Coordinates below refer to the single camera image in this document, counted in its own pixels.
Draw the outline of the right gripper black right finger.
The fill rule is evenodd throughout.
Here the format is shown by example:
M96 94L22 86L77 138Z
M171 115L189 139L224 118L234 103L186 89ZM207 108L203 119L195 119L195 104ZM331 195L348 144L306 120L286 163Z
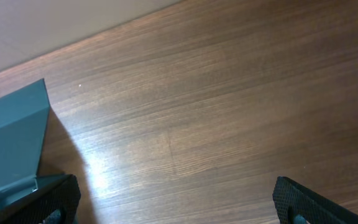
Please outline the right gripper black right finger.
M277 177L272 197L281 224L358 223L357 214L288 177Z

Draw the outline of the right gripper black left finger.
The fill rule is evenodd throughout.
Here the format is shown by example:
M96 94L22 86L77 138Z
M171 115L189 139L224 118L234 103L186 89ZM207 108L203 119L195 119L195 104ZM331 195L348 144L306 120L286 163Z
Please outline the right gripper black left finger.
M0 224L76 223L80 198L73 174L22 180L0 190Z

